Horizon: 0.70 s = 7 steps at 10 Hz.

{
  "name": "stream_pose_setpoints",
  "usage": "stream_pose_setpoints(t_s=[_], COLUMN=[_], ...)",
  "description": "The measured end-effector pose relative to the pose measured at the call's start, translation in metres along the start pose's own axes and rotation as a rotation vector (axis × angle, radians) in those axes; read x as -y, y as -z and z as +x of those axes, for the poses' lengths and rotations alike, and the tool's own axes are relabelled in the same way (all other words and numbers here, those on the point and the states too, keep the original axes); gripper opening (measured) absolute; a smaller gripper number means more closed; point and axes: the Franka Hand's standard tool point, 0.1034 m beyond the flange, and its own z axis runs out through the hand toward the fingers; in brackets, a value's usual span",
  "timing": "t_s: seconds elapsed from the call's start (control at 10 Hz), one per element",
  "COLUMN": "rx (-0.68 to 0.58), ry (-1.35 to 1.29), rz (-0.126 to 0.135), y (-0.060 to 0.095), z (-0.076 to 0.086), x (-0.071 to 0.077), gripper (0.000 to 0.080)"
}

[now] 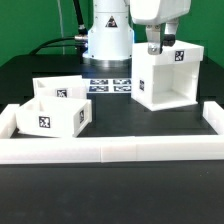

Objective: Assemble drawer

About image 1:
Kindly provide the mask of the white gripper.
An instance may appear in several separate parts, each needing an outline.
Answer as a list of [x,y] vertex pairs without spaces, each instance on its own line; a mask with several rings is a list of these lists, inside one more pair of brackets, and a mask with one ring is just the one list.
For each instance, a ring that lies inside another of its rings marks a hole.
[[146,27],[148,53],[159,55],[162,52],[161,26],[165,25],[163,45],[172,47],[175,44],[179,25],[178,17],[187,14],[191,0],[130,0],[132,21]]

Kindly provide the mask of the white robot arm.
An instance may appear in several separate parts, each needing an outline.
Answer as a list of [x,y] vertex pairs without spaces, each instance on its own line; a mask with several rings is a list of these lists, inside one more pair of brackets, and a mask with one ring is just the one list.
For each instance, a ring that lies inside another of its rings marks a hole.
[[159,55],[173,46],[179,18],[190,10],[191,0],[93,0],[93,25],[88,31],[85,63],[121,67],[132,58],[134,24],[146,27],[148,53]]

